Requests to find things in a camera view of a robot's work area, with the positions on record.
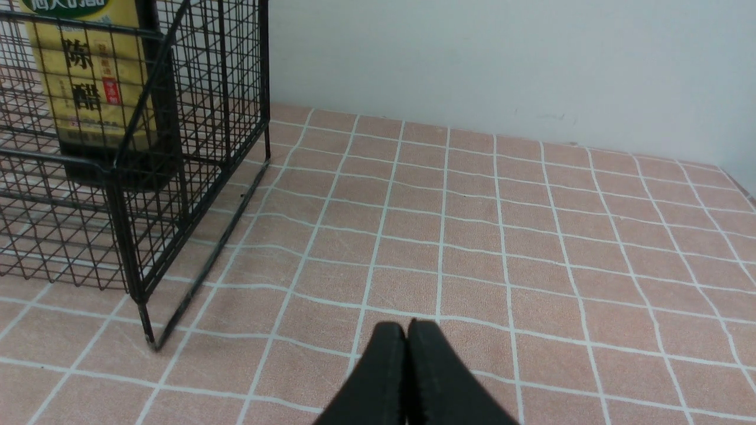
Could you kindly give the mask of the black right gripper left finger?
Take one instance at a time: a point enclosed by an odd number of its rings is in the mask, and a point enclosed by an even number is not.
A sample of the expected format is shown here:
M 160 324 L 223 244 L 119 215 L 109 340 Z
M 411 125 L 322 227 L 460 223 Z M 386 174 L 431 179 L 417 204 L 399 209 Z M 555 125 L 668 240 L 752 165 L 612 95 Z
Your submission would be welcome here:
M 348 379 L 316 424 L 404 424 L 406 339 L 402 326 L 380 321 Z

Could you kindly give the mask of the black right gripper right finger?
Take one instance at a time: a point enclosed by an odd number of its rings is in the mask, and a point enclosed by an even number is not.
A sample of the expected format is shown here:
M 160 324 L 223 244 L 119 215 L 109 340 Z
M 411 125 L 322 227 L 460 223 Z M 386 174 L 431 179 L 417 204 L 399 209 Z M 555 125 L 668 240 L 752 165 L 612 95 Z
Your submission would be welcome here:
M 518 423 L 464 365 L 435 321 L 414 318 L 406 336 L 408 424 Z

